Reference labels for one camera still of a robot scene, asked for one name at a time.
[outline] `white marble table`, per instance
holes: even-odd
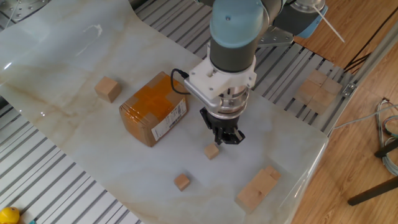
[[[153,148],[123,126],[118,106],[160,71],[199,58],[141,22],[127,0],[53,0],[0,35],[0,95],[145,224],[290,223],[328,141],[313,127],[251,93],[239,128],[221,147],[190,97],[190,111]],[[113,104],[96,97],[104,76],[122,84]],[[281,174],[250,215],[234,202],[262,168]],[[184,172],[191,185],[173,180]]]

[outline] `wooden floor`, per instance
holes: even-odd
[[[383,97],[398,103],[398,44],[358,88],[338,125],[375,112]],[[391,110],[381,117],[393,113],[398,114]],[[333,132],[293,224],[398,223],[398,189],[355,207],[347,204],[350,197],[393,177],[382,161],[373,156],[379,149],[377,135],[375,118]],[[392,153],[395,162],[397,151]]]
[[[324,21],[310,38],[296,37],[295,41],[343,68],[398,7],[397,0],[326,0],[326,4],[329,10],[325,17],[343,36],[345,44]],[[362,55],[373,51],[397,20],[395,14]]]

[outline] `wooden block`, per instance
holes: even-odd
[[[275,187],[277,181],[266,170],[262,169],[252,179],[251,183],[254,188],[267,195]]]
[[[265,195],[257,190],[252,183],[248,183],[242,191],[238,194],[235,202],[248,214],[252,213],[254,209],[261,203]]]
[[[274,178],[276,181],[279,180],[279,178],[281,177],[281,174],[275,170],[272,166],[267,166],[267,168],[265,169],[265,171],[271,175],[272,178]]]
[[[294,98],[296,100],[299,100],[299,102],[307,105],[319,89],[320,87],[314,82],[310,80],[305,80],[296,92]]]
[[[189,181],[188,177],[185,174],[180,174],[176,179],[174,179],[174,184],[183,191],[186,189],[191,182]]]
[[[101,81],[99,81],[99,83],[94,87],[94,89],[95,92],[97,92],[98,97],[109,103],[112,103],[122,91],[117,81],[114,81],[108,77],[102,78]]]
[[[307,78],[307,80],[310,80],[317,84],[319,87],[322,86],[322,84],[326,81],[328,77],[323,74],[322,72],[319,72],[318,70],[312,71],[310,76]]]
[[[338,82],[332,80],[331,78],[327,78],[326,81],[321,86],[322,89],[328,91],[332,95],[337,95],[343,86]]]
[[[212,160],[214,157],[216,157],[218,155],[218,153],[220,152],[220,150],[218,150],[217,146],[212,143],[210,145],[208,145],[205,148],[205,155],[207,156],[207,158],[209,158],[210,160]]]
[[[335,98],[336,95],[333,95],[328,91],[320,88],[317,94],[313,96],[307,107],[309,107],[311,110],[318,114],[323,114]]]

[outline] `black cable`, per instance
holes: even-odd
[[[354,63],[352,66],[350,66],[349,68],[347,68],[345,71],[348,72],[350,70],[352,70],[353,68],[357,67],[358,65],[362,64],[363,62],[366,61],[367,58],[363,58],[360,61]]]
[[[186,79],[186,78],[189,77],[189,75],[188,75],[187,72],[184,72],[184,71],[179,70],[179,69],[177,69],[177,68],[173,69],[173,70],[172,70],[172,73],[170,74],[170,82],[171,82],[171,84],[172,84],[172,89],[173,89],[173,91],[176,92],[176,93],[178,93],[178,94],[181,94],[181,95],[190,95],[191,93],[182,93],[182,92],[180,92],[180,91],[178,91],[178,90],[176,90],[176,89],[174,88],[174,82],[173,82],[173,81],[174,81],[174,78],[173,78],[174,72],[178,72],[178,73],[181,75],[181,77],[184,78],[184,79]]]
[[[373,40],[373,38],[376,36],[376,34],[381,30],[381,28],[383,28],[384,25],[386,25],[386,23],[388,22],[388,20],[391,19],[391,17],[398,11],[398,7],[396,7],[396,9],[390,14],[390,16],[387,17],[387,19],[379,26],[379,28],[375,31],[375,33],[371,36],[371,38],[366,42],[366,44],[361,48],[361,50],[359,50],[359,52],[353,57],[353,59],[351,59],[351,61],[347,64],[347,66],[344,68],[344,70],[346,70],[350,65],[352,65],[353,60],[356,59],[356,57],[358,57],[358,55],[365,49],[366,46],[369,45],[369,43]]]
[[[291,5],[291,4],[293,4],[293,3],[295,3],[297,0],[293,0],[293,1],[291,1],[291,2],[287,2],[287,3],[285,3],[285,6],[289,6],[289,5]]]
[[[365,55],[365,56],[363,56],[363,57],[361,57],[361,58],[356,59],[355,61],[353,61],[353,62],[351,63],[351,65],[354,64],[354,63],[356,63],[356,62],[358,62],[358,61],[360,61],[360,60],[363,60],[364,58],[365,58],[365,59],[368,59],[368,57],[369,57],[370,54],[371,54],[371,53],[368,53],[367,55]]]

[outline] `rectangular wooden block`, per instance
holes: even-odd
[[[185,190],[191,182],[185,174],[180,174],[176,179],[174,179],[174,184],[180,189],[180,191]]]
[[[238,194],[235,202],[248,214],[252,213],[254,209],[262,202],[265,195],[256,189],[252,183],[248,183],[242,191]]]
[[[246,213],[253,212],[272,188],[275,187],[279,178],[280,173],[278,173],[272,166],[268,166],[266,169],[261,169],[252,181],[250,181],[238,194],[235,202]]]
[[[277,181],[271,177],[264,169],[252,179],[252,186],[265,196],[275,187]]]
[[[319,72],[318,70],[314,70],[307,78],[307,80],[310,80],[315,84],[317,84],[319,87],[321,87],[327,78],[328,78],[327,75],[323,74],[322,72]]]
[[[331,78],[327,78],[326,81],[321,86],[322,89],[331,93],[332,95],[337,95],[343,86],[338,82],[332,80]]]
[[[275,170],[272,166],[267,166],[267,168],[265,169],[265,171],[271,175],[272,178],[274,178],[276,181],[279,180],[279,178],[281,177],[281,174]]]
[[[315,96],[320,87],[310,80],[305,80],[296,92],[294,98],[299,102],[307,105]]]
[[[209,158],[209,160],[212,160],[214,157],[216,157],[218,153],[220,153],[220,150],[214,143],[208,145],[205,148],[205,155],[207,156],[207,158]]]
[[[316,113],[323,114],[335,98],[336,95],[320,88],[307,106]]]
[[[109,103],[112,103],[122,92],[120,85],[108,77],[102,78],[94,87],[94,90],[97,92],[98,97]]]

